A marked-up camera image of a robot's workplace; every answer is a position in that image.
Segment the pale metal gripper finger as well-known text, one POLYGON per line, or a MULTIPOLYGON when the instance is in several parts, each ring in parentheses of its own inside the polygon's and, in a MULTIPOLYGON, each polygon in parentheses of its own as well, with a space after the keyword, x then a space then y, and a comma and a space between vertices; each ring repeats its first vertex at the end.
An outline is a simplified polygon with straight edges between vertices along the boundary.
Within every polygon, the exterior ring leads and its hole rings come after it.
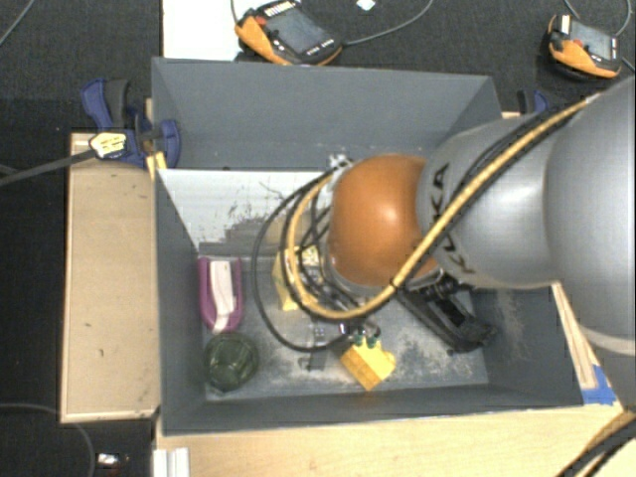
POLYGON ((306 371, 324 371, 327 365, 328 351, 324 349, 327 345, 326 330, 323 326, 316 325, 312 329, 312 350, 306 359, 306 371))

